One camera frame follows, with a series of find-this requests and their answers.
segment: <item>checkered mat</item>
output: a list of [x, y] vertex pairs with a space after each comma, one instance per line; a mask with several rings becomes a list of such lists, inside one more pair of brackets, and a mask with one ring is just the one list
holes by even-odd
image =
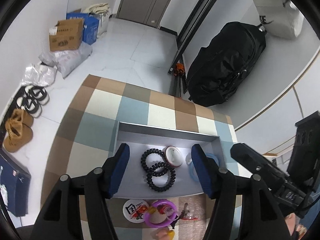
[[[41, 203], [63, 174], [83, 176], [100, 167], [114, 152], [118, 122], [178, 129], [220, 136], [229, 170], [238, 175], [237, 163], [230, 156], [236, 135], [229, 116], [150, 89], [89, 75], [66, 111], [49, 154]], [[205, 194], [170, 199], [183, 210], [185, 203], [195, 208], [198, 221], [179, 221], [177, 239], [202, 239], [214, 201]], [[122, 214], [126, 199], [112, 198], [108, 209], [120, 240], [150, 240], [154, 228], [134, 224]], [[90, 239], [84, 197], [80, 197], [81, 223], [84, 239]]]

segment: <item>white shopping bag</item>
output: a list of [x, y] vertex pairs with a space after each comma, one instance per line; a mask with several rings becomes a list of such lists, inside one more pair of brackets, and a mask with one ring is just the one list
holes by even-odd
[[290, 0], [253, 2], [268, 33], [286, 39], [294, 39], [301, 33], [304, 16]]

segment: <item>gray door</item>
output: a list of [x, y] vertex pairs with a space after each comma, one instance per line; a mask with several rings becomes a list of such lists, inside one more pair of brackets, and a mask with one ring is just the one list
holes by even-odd
[[170, 0], [122, 0], [118, 18], [157, 27]]

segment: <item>blue box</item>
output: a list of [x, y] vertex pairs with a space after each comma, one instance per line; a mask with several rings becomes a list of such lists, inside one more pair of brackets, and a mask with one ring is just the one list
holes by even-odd
[[99, 20], [88, 13], [67, 13], [66, 19], [84, 19], [82, 41], [91, 45], [96, 42]]
[[8, 211], [16, 217], [27, 214], [30, 177], [0, 149], [0, 191]]

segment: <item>black bag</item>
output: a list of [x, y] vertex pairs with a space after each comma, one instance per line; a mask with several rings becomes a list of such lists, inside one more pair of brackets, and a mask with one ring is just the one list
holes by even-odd
[[189, 68], [190, 99], [206, 107], [228, 101], [265, 47], [265, 33], [258, 26], [227, 23], [208, 47], [200, 49]]

